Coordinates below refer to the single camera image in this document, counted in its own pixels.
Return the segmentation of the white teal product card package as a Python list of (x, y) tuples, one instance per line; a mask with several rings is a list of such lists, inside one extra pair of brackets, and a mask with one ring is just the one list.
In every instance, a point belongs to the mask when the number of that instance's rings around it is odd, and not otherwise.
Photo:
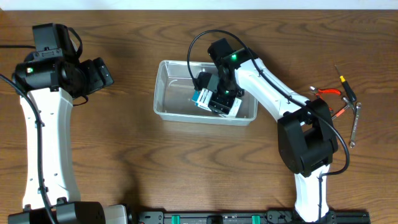
[(223, 118), (235, 118), (242, 104), (242, 100), (237, 97), (213, 93), (206, 88), (195, 91), (192, 101), (197, 107)]

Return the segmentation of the clear plastic container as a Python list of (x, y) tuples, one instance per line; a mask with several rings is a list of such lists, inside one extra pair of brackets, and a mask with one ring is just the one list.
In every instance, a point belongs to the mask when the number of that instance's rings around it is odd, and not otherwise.
[(159, 64), (154, 92), (154, 112), (166, 121), (188, 123), (247, 126), (257, 117), (258, 101), (245, 93), (235, 118), (223, 118), (197, 107), (192, 78), (187, 63), (178, 60), (163, 60)]

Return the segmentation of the red handled cutting pliers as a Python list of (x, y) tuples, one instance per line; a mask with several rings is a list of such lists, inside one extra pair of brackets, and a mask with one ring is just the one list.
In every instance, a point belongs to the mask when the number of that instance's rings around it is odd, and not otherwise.
[(341, 96), (342, 92), (336, 88), (327, 88), (327, 89), (319, 89), (315, 88), (314, 86), (309, 87), (310, 91), (315, 95), (315, 97), (323, 99), (323, 95), (336, 95), (336, 96)]

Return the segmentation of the black yellow screwdriver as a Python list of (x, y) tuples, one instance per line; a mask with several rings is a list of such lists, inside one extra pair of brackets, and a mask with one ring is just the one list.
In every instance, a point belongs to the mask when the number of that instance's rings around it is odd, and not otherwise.
[(357, 101), (357, 97), (353, 91), (353, 89), (350, 87), (348, 81), (345, 79), (345, 77), (342, 75), (342, 73), (340, 72), (340, 70), (338, 69), (337, 65), (335, 65), (335, 69), (339, 75), (341, 84), (343, 86), (343, 88), (345, 89), (345, 92), (347, 94), (347, 97), (350, 101), (355, 102)]

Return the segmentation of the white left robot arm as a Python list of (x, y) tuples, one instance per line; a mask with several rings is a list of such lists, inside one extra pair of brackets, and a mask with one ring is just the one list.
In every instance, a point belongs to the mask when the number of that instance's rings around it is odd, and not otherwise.
[(9, 223), (131, 223), (126, 205), (84, 202), (73, 171), (70, 120), (74, 100), (113, 84), (102, 58), (81, 61), (83, 44), (63, 24), (33, 26), (32, 52), (10, 85), (20, 97), (27, 132), (22, 211)]

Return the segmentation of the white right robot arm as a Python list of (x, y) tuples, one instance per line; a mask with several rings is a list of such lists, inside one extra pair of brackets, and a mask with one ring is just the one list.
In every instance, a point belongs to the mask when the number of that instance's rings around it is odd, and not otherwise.
[(200, 72), (194, 79), (196, 105), (235, 118), (241, 97), (255, 97), (277, 122), (279, 154), (295, 176), (297, 215), (305, 222), (323, 221), (329, 212), (326, 177), (338, 149), (328, 105), (294, 92), (248, 47), (235, 50), (220, 39), (208, 55), (217, 73)]

